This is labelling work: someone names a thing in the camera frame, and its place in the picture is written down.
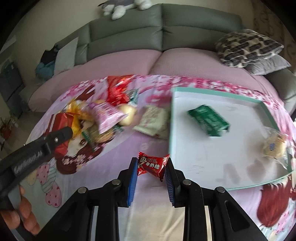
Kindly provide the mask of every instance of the stuffed animal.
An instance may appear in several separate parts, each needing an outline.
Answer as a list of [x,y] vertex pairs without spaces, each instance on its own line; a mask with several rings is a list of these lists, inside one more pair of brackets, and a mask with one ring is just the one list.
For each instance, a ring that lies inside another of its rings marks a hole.
[[138,7],[140,10],[148,9],[152,6],[150,0],[108,0],[99,6],[102,6],[104,16],[111,14],[112,20],[119,19],[125,15],[127,9]]

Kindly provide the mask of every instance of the tray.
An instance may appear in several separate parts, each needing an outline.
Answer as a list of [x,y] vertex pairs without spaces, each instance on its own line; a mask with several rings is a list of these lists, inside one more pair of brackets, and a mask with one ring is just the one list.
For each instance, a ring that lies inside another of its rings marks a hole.
[[[209,105],[230,123],[222,137],[209,137],[187,111]],[[173,89],[170,156],[174,167],[201,187],[237,190],[289,175],[282,165],[261,156],[265,126],[278,126],[265,104],[236,94],[176,87]]]

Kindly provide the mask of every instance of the metal rivet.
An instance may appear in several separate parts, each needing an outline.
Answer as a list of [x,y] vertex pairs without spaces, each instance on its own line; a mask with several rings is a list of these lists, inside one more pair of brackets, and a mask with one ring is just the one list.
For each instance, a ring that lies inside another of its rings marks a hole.
[[225,192],[225,188],[224,187],[217,187],[217,191],[219,193],[224,193]]
[[87,189],[85,187],[81,187],[78,189],[78,193],[85,193]]
[[189,179],[184,179],[183,180],[183,184],[184,185],[190,185],[191,184],[191,181]]
[[120,183],[121,183],[121,181],[119,179],[112,180],[112,184],[115,186],[119,185]]

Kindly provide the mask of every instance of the hand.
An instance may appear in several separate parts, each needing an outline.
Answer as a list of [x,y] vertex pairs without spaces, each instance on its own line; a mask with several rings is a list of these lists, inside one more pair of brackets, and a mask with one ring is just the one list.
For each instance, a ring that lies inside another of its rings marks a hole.
[[[32,213],[32,205],[23,195],[25,194],[25,189],[20,186],[21,203],[20,203],[20,213],[24,217],[24,227],[26,230],[30,231],[33,235],[37,235],[40,232],[40,226],[37,223],[35,215]],[[6,225],[9,229],[15,229],[20,225],[20,217],[16,211],[1,211],[0,212]]]

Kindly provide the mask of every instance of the sofa backrest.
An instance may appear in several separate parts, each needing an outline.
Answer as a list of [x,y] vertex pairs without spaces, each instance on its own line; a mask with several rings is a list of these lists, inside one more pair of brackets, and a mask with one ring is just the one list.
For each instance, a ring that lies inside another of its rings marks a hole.
[[240,16],[205,7],[156,4],[140,11],[127,10],[118,19],[95,19],[57,42],[62,48],[76,37],[76,59],[133,49],[165,51],[188,47],[214,51],[214,43],[225,33],[242,29]]

